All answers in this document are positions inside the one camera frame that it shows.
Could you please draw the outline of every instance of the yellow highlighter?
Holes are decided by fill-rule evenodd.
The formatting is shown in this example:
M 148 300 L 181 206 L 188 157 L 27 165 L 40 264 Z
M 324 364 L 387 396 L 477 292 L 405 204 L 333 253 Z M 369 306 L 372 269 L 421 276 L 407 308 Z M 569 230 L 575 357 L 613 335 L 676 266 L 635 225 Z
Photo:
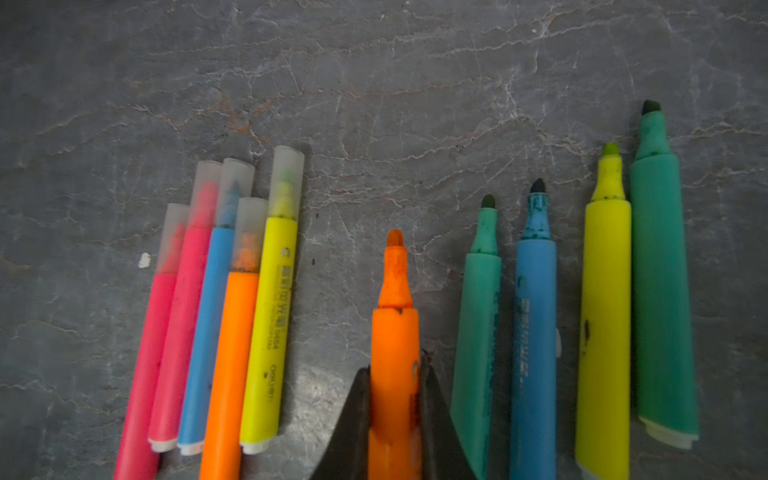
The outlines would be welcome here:
M 576 462 L 584 480 L 629 478 L 631 207 L 606 144 L 584 220 Z
M 246 455 L 263 452 L 277 435 L 303 170 L 304 154 L 275 147 L 240 424 L 240 445 Z

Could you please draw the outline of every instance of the marker pen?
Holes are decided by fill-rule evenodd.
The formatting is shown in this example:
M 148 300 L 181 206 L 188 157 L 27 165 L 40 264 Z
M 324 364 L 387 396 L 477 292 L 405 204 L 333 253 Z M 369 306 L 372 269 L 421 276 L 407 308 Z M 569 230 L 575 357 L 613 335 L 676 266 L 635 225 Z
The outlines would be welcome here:
M 584 480 L 629 478 L 631 207 L 606 144 L 584 219 L 576 462 Z
M 219 197 L 216 205 L 214 230 L 210 234 L 208 260 L 205 264 L 203 290 L 197 310 L 192 357 L 184 393 L 179 427 L 179 449 L 182 455 L 196 455 L 203 451 L 205 424 L 210 403 L 210 389 L 214 381 L 216 348 L 219 343 L 221 312 L 227 291 L 235 237 L 237 202 L 250 197 L 253 187 L 253 165 L 227 158 L 221 169 Z
M 241 198 L 237 207 L 234 249 L 221 317 L 200 480 L 237 480 L 240 477 L 240 420 L 266 209 L 267 202 L 261 198 Z
M 168 204 L 165 212 L 157 269 L 144 317 L 144 331 L 125 413 L 118 463 L 114 467 L 114 480 L 152 480 L 157 474 L 158 455 L 147 443 L 147 432 L 188 214 L 189 207 L 180 204 Z
M 391 230 L 384 250 L 384 284 L 373 310 L 369 480 L 419 480 L 419 312 L 408 286 L 402 232 Z
M 549 198 L 539 178 L 515 268 L 515 342 L 509 478 L 554 480 L 557 410 L 558 249 L 549 230 Z
M 659 442 L 699 439 L 680 163 L 661 105 L 647 100 L 631 167 L 637 413 Z
M 477 478 L 485 478 L 491 428 L 493 362 L 502 259 L 496 247 L 496 202 L 482 199 L 475 241 L 464 261 L 451 420 Z
M 203 288 L 210 232 L 214 228 L 220 180 L 221 163 L 197 163 L 189 222 L 181 248 L 179 273 L 149 425 L 149 442 L 155 452 L 172 450 L 179 434 L 181 404 L 187 384 L 197 307 L 200 290 Z
M 280 420 L 303 169 L 304 154 L 275 147 L 240 427 L 240 444 L 247 455 L 266 450 Z

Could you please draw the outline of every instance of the capped orange highlighter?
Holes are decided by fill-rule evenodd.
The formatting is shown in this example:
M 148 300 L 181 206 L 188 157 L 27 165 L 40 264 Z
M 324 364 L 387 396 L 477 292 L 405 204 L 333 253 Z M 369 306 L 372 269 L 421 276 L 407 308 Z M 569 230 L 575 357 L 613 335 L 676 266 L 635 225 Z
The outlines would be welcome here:
M 384 284 L 373 310 L 369 480 L 419 480 L 419 312 L 408 286 L 408 251 L 392 230 L 384 250 Z
M 241 198 L 221 317 L 200 480 L 240 478 L 240 419 L 256 309 L 267 202 Z

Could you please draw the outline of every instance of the pink highlighter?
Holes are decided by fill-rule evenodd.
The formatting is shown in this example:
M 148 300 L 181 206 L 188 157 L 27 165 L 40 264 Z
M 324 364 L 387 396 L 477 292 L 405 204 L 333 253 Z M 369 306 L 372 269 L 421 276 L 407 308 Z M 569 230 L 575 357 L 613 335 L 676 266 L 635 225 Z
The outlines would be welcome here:
M 147 443 L 147 432 L 189 209 L 187 205 L 168 204 L 165 213 L 157 269 L 144 317 L 144 332 L 141 334 L 131 397 L 125 413 L 118 463 L 114 467 L 114 480 L 152 480 L 157 474 L 158 455 Z
M 149 424 L 149 443 L 155 452 L 169 452 L 179 436 L 181 406 L 187 386 L 197 307 L 203 288 L 210 233 L 214 228 L 221 163 L 197 164 L 189 222 L 181 249 L 179 273 L 170 308 L 160 377 Z

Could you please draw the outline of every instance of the blue highlighter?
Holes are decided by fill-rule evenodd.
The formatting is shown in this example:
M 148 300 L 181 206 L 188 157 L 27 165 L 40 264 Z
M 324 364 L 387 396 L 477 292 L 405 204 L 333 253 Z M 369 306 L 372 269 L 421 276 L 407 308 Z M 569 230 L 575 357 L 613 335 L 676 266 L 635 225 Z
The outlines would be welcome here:
M 210 391 L 214 384 L 221 314 L 232 261 L 237 203 L 243 194 L 250 197 L 253 172 L 253 165 L 234 158 L 224 160 L 216 203 L 216 220 L 210 235 L 203 291 L 197 311 L 187 391 L 184 393 L 184 406 L 181 410 L 178 445 L 182 455 L 196 455 L 203 451 Z
M 515 343 L 509 478 L 554 480 L 557 355 L 557 259 L 549 199 L 539 178 L 515 270 Z

